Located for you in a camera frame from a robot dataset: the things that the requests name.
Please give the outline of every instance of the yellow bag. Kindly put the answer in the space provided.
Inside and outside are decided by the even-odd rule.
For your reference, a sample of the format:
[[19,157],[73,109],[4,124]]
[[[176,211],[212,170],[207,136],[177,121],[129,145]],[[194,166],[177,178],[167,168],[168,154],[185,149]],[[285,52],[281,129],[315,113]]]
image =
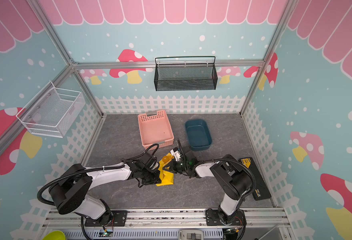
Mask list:
[[159,162],[159,170],[160,170],[160,179],[161,183],[156,184],[156,186],[164,186],[164,185],[173,185],[173,173],[172,172],[167,172],[163,170],[163,167],[167,165],[171,160],[173,156],[168,153],[166,156],[163,157],[163,159]]

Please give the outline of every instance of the white picket fence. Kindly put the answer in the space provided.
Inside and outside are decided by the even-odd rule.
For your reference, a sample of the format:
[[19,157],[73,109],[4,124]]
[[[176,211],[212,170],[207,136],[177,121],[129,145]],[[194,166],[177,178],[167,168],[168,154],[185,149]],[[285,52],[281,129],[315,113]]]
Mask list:
[[240,112],[245,99],[245,96],[242,98],[238,98],[237,96],[234,98],[230,98],[229,96],[226,98],[222,96],[218,98],[215,98],[215,96],[210,98],[207,98],[207,96],[203,98],[199,96],[195,98],[191,96],[187,98],[183,96],[180,98],[176,98],[175,96],[172,98],[168,98],[167,96],[164,98],[160,96],[157,96],[157,98],[153,98],[152,96],[149,98],[145,98],[144,96],[137,98],[135,96],[134,98],[118,97],[117,99],[114,97],[109,99],[106,97],[102,99],[96,97],[102,111],[111,114],[145,113],[156,109],[165,109],[167,113],[236,113]]
[[255,154],[261,164],[266,182],[273,190],[271,194],[275,202],[278,203],[279,207],[285,208],[295,236],[313,240],[315,231],[306,225],[304,219],[307,214],[299,210],[298,202],[300,199],[291,192],[293,185],[286,181],[287,173],[281,170],[282,162],[276,159],[278,153],[272,150],[273,143],[268,141],[269,135],[265,134],[266,128],[262,126],[262,120],[259,120],[259,114],[256,114],[253,102],[249,103],[244,112],[244,117],[246,128],[250,132],[250,138],[256,150]]
[[[62,145],[63,153],[57,154],[57,163],[51,164],[52,172],[44,175],[46,183],[61,176],[73,164],[81,162],[82,154],[87,147],[87,143],[95,130],[99,118],[95,108],[90,104],[87,104],[86,109],[83,109],[82,111],[84,114],[83,116],[80,116],[80,122],[76,122],[76,129],[70,129],[72,131],[72,136],[67,137],[68,143]],[[48,194],[48,189],[44,191],[43,197],[51,200]],[[29,203],[31,205],[30,211],[20,215],[23,220],[21,227],[10,232],[13,240],[35,239],[43,226],[51,207],[54,207],[43,204],[37,199],[31,199],[29,200]]]

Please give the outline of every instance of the black mesh basket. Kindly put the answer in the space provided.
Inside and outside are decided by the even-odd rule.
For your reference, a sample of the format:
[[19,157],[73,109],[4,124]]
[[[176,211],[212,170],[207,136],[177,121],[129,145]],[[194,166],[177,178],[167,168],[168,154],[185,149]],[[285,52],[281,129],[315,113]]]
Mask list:
[[155,58],[156,91],[215,90],[215,59],[214,56]]

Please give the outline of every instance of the gray floor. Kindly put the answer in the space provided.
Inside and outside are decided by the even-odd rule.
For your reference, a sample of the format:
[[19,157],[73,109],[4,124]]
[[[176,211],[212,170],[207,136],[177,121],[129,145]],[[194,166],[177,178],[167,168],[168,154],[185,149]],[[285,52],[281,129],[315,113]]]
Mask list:
[[[194,152],[198,160],[214,159],[231,154],[236,159],[254,157],[239,114],[168,114],[174,134],[174,145],[160,148],[155,156],[161,160],[177,145],[188,144],[184,123],[189,119],[204,119],[212,136],[208,150]],[[144,150],[141,145],[137,115],[108,115],[98,136],[87,167],[108,166],[121,158],[134,157]],[[218,207],[224,196],[214,177],[188,178],[175,174],[174,184],[138,188],[135,179],[117,181],[91,189],[88,194],[103,199],[111,208],[152,207]],[[255,201],[250,195],[241,207],[272,207],[269,199]]]

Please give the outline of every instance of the blue plastic bin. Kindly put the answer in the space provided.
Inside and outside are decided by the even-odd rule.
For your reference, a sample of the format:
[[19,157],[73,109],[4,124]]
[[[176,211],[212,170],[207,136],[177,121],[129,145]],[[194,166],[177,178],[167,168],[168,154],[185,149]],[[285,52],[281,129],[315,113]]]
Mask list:
[[185,130],[192,151],[207,150],[212,144],[207,122],[202,119],[192,119],[185,122]]

